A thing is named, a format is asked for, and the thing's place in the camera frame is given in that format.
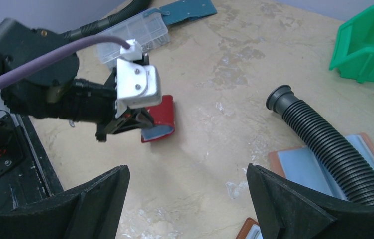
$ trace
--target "vacuum hose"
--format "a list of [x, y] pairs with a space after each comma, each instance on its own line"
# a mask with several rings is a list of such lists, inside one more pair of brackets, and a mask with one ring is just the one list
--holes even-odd
[[291, 87], [276, 88], [266, 107], [282, 119], [313, 151], [343, 190], [348, 200], [374, 206], [374, 171], [359, 152]]
[[61, 35], [68, 39], [70, 42], [79, 40], [83, 37], [92, 36], [104, 31], [114, 25], [125, 21], [132, 16], [146, 10], [152, 0], [133, 0], [127, 7], [123, 10], [113, 14], [105, 19], [94, 21], [87, 25], [84, 25], [78, 29], [67, 31]]

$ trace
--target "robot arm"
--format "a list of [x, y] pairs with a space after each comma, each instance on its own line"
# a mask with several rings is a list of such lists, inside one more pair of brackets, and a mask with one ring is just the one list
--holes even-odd
[[[0, 24], [0, 75], [68, 43], [6, 19]], [[118, 59], [101, 85], [76, 78], [79, 59], [73, 54], [2, 89], [1, 98], [15, 114], [95, 123], [97, 140], [105, 142], [107, 134], [153, 127], [144, 107], [162, 99], [159, 75], [146, 54], [140, 58]]]

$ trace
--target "clear plastic box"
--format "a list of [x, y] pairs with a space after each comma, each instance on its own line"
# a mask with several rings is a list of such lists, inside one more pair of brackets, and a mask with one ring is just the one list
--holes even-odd
[[[148, 52], [170, 42], [168, 29], [156, 8], [141, 12], [99, 34], [118, 36], [124, 40], [135, 39], [142, 45], [143, 52]], [[113, 68], [116, 65], [117, 57], [120, 56], [120, 46], [113, 43], [98, 44], [97, 53], [103, 64]]]

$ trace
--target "green bin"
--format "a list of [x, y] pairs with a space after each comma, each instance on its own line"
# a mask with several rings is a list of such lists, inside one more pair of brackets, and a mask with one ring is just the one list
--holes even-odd
[[339, 27], [329, 70], [334, 68], [343, 78], [374, 82], [374, 5]]

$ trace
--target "tabletop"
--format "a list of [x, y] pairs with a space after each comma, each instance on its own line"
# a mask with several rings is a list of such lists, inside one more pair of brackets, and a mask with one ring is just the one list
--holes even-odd
[[[128, 165], [117, 238], [235, 238], [256, 218], [248, 164], [268, 168], [269, 152], [303, 145], [266, 109], [282, 84], [342, 134], [374, 142], [374, 83], [328, 70], [342, 22], [270, 0], [212, 2], [218, 14], [169, 27], [171, 42], [150, 52], [163, 94], [174, 97], [171, 137], [142, 144], [134, 130], [99, 143], [94, 124], [33, 120], [65, 189]], [[104, 83], [109, 70], [95, 51], [78, 52], [79, 77]]]

